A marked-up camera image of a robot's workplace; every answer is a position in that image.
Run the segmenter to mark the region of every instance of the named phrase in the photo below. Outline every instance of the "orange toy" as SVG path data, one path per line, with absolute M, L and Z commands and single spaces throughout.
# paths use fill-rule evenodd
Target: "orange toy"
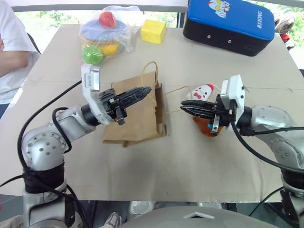
M 207 120 L 207 119 L 204 119 L 204 118 L 199 118 L 199 117 L 193 117 L 193 120 L 194 122 L 196 122 L 196 124 L 199 126 L 199 129 L 200 131 L 206 135 L 206 136 L 209 136 L 209 137 L 214 137 L 216 135 L 212 135 L 211 134 L 211 130 L 209 129 L 208 127 L 208 124 L 209 124 L 209 121 L 210 120 Z M 218 133 L 221 132 L 221 130 L 223 129 L 223 127 L 219 127 L 218 128 Z

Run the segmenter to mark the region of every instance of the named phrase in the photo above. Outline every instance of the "blue case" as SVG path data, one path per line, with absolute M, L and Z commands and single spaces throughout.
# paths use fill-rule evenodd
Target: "blue case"
M 248 56 L 274 38 L 273 14 L 242 0 L 189 0 L 185 37 Z

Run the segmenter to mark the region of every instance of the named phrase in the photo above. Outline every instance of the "white ghost toy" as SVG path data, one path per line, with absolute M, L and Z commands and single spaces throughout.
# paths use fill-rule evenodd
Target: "white ghost toy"
M 196 89 L 192 90 L 191 93 L 188 93 L 186 95 L 186 99 L 207 101 L 213 89 L 214 86 L 211 84 L 199 86 Z

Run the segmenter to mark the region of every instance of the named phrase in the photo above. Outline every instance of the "floor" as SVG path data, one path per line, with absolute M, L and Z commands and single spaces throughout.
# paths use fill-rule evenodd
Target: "floor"
M 91 213 L 92 206 L 96 208 L 94 219 L 94 228 L 100 227 L 104 224 L 107 217 L 116 211 L 123 218 L 123 221 L 127 220 L 129 202 L 128 201 L 82 201 L 85 208 Z M 172 206 L 191 206 L 194 203 L 186 202 L 162 202 L 157 203 L 158 208 L 172 207 Z M 237 204 L 222 204 L 224 209 L 237 211 L 238 213 L 248 215 L 252 209 L 256 206 L 256 203 L 237 203 Z M 217 207 L 216 204 L 203 203 L 203 206 Z M 22 197 L 0 195 L 0 221 L 4 221 L 13 216 L 22 214 Z M 292 226 L 285 223 L 276 214 L 267 210 L 263 205 L 256 210 L 253 217 L 261 221 L 265 221 L 279 228 L 292 228 Z

